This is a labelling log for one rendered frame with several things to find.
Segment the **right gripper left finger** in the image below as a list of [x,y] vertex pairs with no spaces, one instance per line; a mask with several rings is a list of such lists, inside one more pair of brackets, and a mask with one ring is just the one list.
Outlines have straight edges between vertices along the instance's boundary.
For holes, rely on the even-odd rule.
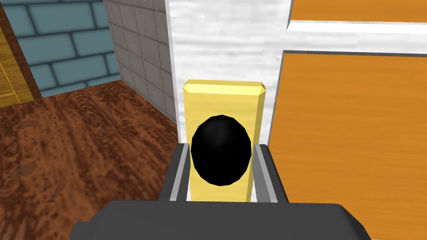
[[190,150],[188,143],[174,149],[158,200],[189,201]]

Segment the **black and yellow door knob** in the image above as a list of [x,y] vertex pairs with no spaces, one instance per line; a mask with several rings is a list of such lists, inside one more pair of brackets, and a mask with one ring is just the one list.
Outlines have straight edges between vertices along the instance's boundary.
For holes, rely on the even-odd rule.
[[259,142],[265,95],[265,86],[260,82],[185,83],[192,201],[251,201],[252,155]]

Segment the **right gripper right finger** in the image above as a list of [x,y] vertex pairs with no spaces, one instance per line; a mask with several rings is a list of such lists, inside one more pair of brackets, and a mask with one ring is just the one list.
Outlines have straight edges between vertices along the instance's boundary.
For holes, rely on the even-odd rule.
[[254,177],[252,202],[289,202],[267,145],[254,145],[252,170]]

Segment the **yellow wooden door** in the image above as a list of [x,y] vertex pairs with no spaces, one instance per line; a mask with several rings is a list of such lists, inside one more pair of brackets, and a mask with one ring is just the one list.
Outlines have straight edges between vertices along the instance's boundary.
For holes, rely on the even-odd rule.
[[0,27],[0,108],[34,100],[8,36]]

